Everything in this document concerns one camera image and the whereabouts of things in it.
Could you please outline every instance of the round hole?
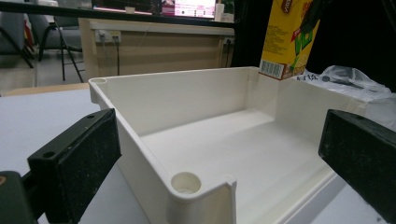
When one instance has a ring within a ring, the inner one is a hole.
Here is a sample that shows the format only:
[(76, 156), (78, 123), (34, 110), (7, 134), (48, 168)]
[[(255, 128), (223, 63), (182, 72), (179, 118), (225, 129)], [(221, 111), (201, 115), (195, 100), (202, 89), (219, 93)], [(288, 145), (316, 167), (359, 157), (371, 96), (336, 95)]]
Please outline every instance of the round hole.
[(49, 158), (49, 157), (52, 157), (53, 155), (55, 155), (55, 152), (46, 152), (46, 153), (44, 153), (44, 155), (43, 155), (43, 157), (44, 158)]
[(195, 174), (182, 172), (172, 177), (172, 187), (182, 194), (193, 194), (201, 188), (201, 180)]
[(7, 178), (3, 175), (0, 175), (0, 185), (6, 183)]
[(92, 78), (90, 79), (90, 82), (96, 83), (96, 84), (102, 84), (102, 83), (106, 83), (107, 80), (105, 80), (104, 78)]

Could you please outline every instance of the carton label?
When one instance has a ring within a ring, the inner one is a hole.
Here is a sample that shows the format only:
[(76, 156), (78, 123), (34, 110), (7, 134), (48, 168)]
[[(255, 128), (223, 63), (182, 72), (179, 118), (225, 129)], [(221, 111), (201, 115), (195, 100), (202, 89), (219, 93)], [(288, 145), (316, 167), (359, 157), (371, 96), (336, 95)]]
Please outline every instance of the carton label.
[(260, 73), (284, 79), (305, 70), (318, 29), (306, 33), (300, 29), (312, 0), (273, 0), (262, 49)]

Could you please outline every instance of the yellow carton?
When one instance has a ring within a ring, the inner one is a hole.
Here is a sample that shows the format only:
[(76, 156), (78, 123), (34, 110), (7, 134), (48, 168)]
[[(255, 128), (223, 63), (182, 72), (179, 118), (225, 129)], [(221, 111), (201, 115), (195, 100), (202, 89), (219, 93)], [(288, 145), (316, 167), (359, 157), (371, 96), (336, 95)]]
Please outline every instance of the yellow carton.
[(315, 21), (310, 31), (302, 29), (312, 2), (273, 0), (260, 62), (261, 74), (281, 80), (304, 71), (319, 24)]

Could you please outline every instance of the table surface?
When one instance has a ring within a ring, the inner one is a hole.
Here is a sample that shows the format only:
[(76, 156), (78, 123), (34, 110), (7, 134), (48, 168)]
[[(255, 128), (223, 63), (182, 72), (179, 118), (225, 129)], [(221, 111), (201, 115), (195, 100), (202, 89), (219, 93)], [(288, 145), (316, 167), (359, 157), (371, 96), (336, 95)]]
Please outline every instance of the table surface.
[[(90, 91), (0, 97), (0, 171), (21, 175), (27, 158), (81, 118), (100, 110)], [(42, 216), (39, 223), (48, 223)], [(80, 223), (149, 223), (116, 164)], [(386, 223), (351, 187), (344, 187), (311, 223)]]

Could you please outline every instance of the plastic bag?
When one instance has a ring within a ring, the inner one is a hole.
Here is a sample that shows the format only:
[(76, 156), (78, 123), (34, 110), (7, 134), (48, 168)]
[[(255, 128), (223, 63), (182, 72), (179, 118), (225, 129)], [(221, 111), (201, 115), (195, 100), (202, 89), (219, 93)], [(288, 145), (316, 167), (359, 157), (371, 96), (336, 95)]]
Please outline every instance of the plastic bag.
[(295, 77), (330, 91), (337, 91), (365, 102), (387, 99), (394, 93), (384, 85), (368, 78), (356, 68), (333, 65), (323, 71), (321, 75), (305, 72)]

